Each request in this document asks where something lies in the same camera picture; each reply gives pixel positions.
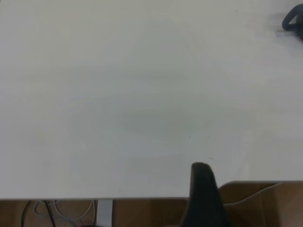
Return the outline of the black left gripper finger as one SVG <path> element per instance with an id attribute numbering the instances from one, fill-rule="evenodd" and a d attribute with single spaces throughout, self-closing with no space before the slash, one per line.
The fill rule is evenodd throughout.
<path id="1" fill-rule="evenodd" d="M 232 227 L 211 167 L 205 163 L 191 166 L 190 193 L 182 227 Z"/>

